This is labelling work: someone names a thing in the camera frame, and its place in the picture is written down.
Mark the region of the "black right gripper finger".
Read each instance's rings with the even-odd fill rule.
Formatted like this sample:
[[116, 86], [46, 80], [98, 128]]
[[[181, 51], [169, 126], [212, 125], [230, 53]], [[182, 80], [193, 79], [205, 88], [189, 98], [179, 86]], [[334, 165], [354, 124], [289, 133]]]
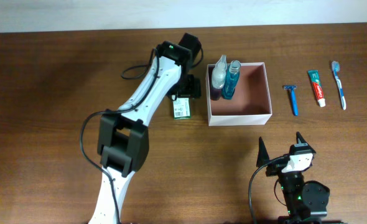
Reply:
[[258, 148], [256, 167], [260, 168], [261, 166], [268, 164], [270, 162], [270, 158], [262, 137], [259, 137], [258, 143], [259, 148]]
[[303, 138], [299, 131], [296, 132], [296, 141], [295, 146], [308, 146], [307, 141]]

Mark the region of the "green white soap bar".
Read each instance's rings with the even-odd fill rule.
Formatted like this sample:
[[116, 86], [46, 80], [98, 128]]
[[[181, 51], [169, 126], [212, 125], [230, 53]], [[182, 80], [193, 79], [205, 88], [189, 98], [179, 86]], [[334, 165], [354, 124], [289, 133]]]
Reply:
[[173, 101], [174, 119], [190, 119], [190, 100], [189, 98], [177, 98]]

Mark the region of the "clear bottle purple liquid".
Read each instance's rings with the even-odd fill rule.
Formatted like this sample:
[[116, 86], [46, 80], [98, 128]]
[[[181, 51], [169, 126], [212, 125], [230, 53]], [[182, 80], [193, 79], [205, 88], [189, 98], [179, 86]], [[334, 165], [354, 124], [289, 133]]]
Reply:
[[221, 97], [221, 91], [225, 85], [226, 69], [226, 55], [222, 55], [219, 61], [217, 61], [217, 63], [215, 64], [215, 67], [211, 74], [211, 100], [217, 101]]

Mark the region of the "blue mouthwash bottle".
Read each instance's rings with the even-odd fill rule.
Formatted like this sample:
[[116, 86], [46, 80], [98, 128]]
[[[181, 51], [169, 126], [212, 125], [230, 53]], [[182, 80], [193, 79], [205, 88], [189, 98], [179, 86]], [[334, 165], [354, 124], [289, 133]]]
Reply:
[[235, 88], [240, 76], [240, 68], [241, 63], [238, 60], [234, 60], [229, 64], [225, 85], [222, 89], [222, 97], [226, 100], [231, 100], [235, 93]]

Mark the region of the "green red toothpaste tube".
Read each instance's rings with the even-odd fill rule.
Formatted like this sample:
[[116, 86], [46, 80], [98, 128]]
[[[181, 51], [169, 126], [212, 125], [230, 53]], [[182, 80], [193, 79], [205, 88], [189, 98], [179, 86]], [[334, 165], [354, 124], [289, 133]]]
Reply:
[[312, 87], [314, 89], [317, 103], [319, 104], [320, 107], [325, 107], [326, 102], [325, 102], [323, 90], [320, 84], [320, 77], [319, 77], [318, 70], [308, 70], [307, 73], [310, 78]]

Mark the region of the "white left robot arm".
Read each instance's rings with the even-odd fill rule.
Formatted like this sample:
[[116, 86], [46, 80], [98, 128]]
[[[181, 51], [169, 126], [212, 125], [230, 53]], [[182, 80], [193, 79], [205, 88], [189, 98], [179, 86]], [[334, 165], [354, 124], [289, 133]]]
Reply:
[[149, 123], [165, 97], [199, 98], [200, 80], [189, 73], [203, 60], [198, 37], [186, 33], [178, 44], [165, 41], [152, 49], [143, 79], [117, 110], [90, 114], [84, 123], [100, 116], [97, 153], [101, 187], [90, 223], [120, 223], [121, 209], [133, 175], [149, 152]]

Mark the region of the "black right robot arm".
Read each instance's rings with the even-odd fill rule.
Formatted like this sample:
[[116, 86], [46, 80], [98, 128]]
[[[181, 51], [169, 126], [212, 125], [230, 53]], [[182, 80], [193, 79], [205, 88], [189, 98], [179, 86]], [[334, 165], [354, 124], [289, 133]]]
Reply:
[[320, 182], [304, 180], [303, 172], [311, 168], [316, 152], [299, 132], [296, 141], [287, 154], [270, 159], [259, 138], [256, 167], [265, 167], [266, 176], [276, 176], [281, 185], [288, 215], [280, 216], [278, 223], [321, 223], [327, 216], [330, 189]]

